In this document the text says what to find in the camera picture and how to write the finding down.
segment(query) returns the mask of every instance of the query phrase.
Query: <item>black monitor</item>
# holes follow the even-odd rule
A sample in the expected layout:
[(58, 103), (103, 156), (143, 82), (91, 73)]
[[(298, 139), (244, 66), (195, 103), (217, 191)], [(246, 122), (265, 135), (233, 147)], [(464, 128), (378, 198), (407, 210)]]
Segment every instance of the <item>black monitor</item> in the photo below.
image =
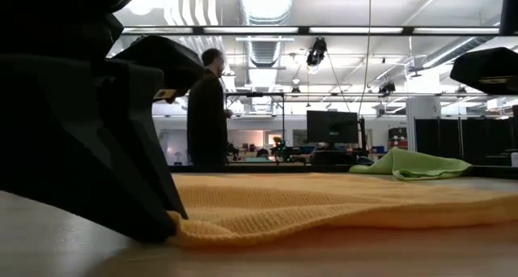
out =
[(309, 143), (358, 143), (358, 114), (308, 111)]

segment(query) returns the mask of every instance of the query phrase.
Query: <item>green cloth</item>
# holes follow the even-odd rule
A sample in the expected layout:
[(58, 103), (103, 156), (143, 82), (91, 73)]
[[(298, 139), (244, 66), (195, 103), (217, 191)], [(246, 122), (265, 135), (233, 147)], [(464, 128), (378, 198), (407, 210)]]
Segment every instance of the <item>green cloth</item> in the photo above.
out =
[(463, 160), (429, 156), (395, 147), (372, 166), (355, 165), (349, 173), (394, 175), (403, 181), (435, 180), (459, 177), (470, 166)]

